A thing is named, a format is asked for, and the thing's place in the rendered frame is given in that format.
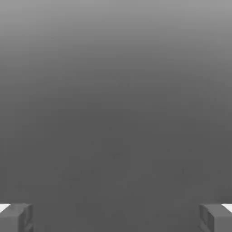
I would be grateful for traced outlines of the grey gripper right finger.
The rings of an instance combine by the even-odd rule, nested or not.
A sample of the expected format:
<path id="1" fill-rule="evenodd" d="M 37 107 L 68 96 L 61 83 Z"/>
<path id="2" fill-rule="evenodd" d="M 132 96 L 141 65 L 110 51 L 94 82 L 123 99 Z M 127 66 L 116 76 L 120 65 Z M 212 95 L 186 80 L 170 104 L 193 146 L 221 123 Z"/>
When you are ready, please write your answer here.
<path id="1" fill-rule="evenodd" d="M 202 232 L 232 232 L 232 203 L 200 204 L 199 218 Z"/>

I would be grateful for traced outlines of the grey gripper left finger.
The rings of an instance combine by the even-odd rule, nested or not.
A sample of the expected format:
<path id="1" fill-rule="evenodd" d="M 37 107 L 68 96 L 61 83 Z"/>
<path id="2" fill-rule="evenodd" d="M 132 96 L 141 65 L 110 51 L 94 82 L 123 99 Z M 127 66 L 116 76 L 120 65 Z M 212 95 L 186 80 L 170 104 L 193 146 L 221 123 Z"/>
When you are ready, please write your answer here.
<path id="1" fill-rule="evenodd" d="M 33 205 L 0 203 L 0 232 L 34 232 Z"/>

